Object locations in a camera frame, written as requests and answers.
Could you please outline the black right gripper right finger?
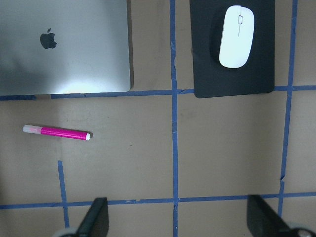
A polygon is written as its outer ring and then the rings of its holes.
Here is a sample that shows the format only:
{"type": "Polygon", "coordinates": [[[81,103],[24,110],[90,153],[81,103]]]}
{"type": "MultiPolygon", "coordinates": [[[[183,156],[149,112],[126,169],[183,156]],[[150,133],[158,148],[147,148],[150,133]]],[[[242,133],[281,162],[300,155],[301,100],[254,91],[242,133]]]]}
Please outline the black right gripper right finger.
{"type": "Polygon", "coordinates": [[[291,229],[260,195],[247,197],[247,227],[253,237],[294,237],[291,229]]]}

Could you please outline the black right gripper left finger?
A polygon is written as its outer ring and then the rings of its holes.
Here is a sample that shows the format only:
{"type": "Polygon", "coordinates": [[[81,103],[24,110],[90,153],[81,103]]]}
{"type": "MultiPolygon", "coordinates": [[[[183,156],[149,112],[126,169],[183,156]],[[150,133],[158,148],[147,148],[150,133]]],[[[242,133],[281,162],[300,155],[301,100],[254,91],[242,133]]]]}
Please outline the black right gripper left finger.
{"type": "Polygon", "coordinates": [[[108,200],[106,197],[96,198],[79,228],[78,237],[106,237],[109,231],[108,200]]]}

